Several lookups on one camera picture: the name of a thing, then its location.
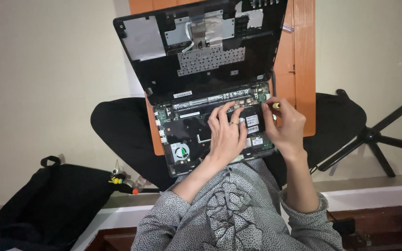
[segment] white floor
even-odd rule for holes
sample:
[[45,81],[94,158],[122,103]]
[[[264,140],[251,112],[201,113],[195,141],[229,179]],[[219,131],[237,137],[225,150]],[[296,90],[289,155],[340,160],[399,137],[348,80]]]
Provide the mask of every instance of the white floor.
[[[92,130],[94,107],[140,96],[112,19],[118,0],[0,1],[0,205],[40,168],[41,158],[104,170],[118,158]],[[402,1],[316,0],[317,91],[347,90],[372,126],[402,104]],[[402,139],[402,118],[386,128]],[[402,150],[381,146],[398,174]],[[121,160],[132,179],[138,174]],[[333,177],[382,176],[370,151],[342,160]]]

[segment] circuit board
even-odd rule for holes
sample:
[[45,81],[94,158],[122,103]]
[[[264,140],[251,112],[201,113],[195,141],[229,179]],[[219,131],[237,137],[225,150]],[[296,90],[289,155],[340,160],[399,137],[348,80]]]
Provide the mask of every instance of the circuit board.
[[244,107],[240,121],[245,121],[248,128],[246,146],[231,163],[254,159],[260,157],[260,153],[274,151],[274,145],[264,133],[265,123],[260,105],[269,98],[269,85],[263,82],[221,95],[155,106],[155,122],[170,174],[172,176],[186,174],[209,153],[211,134],[207,124],[209,115],[215,107],[229,101],[235,101],[235,105],[226,112],[228,118],[230,119],[235,109]]

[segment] hand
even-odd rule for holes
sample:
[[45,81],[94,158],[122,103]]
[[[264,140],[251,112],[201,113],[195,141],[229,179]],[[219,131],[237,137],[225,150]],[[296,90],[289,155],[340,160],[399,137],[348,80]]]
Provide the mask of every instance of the hand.
[[[274,110],[272,104],[280,103],[280,108]],[[266,134],[282,154],[285,160],[295,160],[304,155],[303,126],[305,116],[300,114],[286,99],[271,97],[261,105],[265,118]],[[282,126],[275,126],[272,114],[283,118]]]
[[233,105],[235,105],[235,101],[216,107],[208,121],[212,130],[212,140],[207,157],[211,158],[220,168],[225,167],[240,154],[246,145],[248,136],[248,129],[246,129],[244,121],[240,123],[240,113],[244,107],[235,109],[231,123],[227,120],[226,112]]

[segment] black bag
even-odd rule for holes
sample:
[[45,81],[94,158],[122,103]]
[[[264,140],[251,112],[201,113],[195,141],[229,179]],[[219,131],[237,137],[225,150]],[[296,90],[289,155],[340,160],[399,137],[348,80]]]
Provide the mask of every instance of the black bag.
[[115,190],[111,173],[63,164],[55,156],[0,210],[0,251],[68,251]]

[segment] plastic bottle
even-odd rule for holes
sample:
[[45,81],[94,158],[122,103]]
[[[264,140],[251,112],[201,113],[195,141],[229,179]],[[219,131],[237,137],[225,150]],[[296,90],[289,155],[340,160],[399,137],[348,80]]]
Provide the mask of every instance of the plastic bottle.
[[133,194],[136,195],[140,193],[144,189],[146,183],[147,180],[142,178],[142,176],[139,176],[133,185]]

